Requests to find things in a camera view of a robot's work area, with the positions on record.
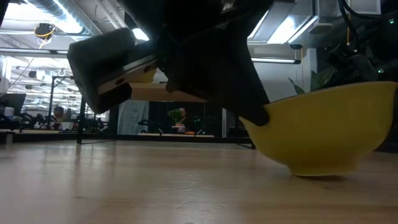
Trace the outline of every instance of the metal pole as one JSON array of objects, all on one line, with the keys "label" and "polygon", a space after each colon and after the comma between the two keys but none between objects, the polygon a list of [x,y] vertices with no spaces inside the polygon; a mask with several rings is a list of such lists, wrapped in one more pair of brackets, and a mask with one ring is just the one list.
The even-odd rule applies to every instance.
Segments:
[{"label": "metal pole", "polygon": [[80,114],[79,114],[79,127],[77,129],[76,143],[81,144],[83,141],[83,127],[86,119],[86,99],[81,96]]},{"label": "metal pole", "polygon": [[52,98],[54,97],[54,88],[55,88],[55,79],[56,77],[52,77],[51,82],[51,93],[50,93],[50,104],[49,104],[49,116],[47,121],[47,129],[51,129],[51,111],[52,111]]}]

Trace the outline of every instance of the bowl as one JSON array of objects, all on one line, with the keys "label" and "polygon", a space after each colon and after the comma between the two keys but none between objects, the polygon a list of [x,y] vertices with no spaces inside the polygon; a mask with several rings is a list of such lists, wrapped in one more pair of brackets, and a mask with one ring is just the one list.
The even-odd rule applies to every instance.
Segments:
[{"label": "bowl", "polygon": [[293,175],[345,174],[387,137],[397,87],[367,82],[314,91],[265,105],[265,126],[241,121],[258,150]]}]

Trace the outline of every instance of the ceiling duct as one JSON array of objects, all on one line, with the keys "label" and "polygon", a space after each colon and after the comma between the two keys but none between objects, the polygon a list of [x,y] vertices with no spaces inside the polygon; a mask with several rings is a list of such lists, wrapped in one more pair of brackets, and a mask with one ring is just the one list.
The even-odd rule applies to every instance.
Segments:
[{"label": "ceiling duct", "polygon": [[101,34],[100,30],[72,0],[24,0],[51,15],[52,22],[69,34]]}]

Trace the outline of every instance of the yellow bowl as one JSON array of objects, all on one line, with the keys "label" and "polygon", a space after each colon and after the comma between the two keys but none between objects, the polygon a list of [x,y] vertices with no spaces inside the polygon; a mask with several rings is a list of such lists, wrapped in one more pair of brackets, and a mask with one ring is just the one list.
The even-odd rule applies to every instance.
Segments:
[{"label": "yellow bowl", "polygon": [[397,87],[367,82],[314,91],[265,105],[265,126],[241,120],[256,147],[294,175],[344,174],[387,137]]}]

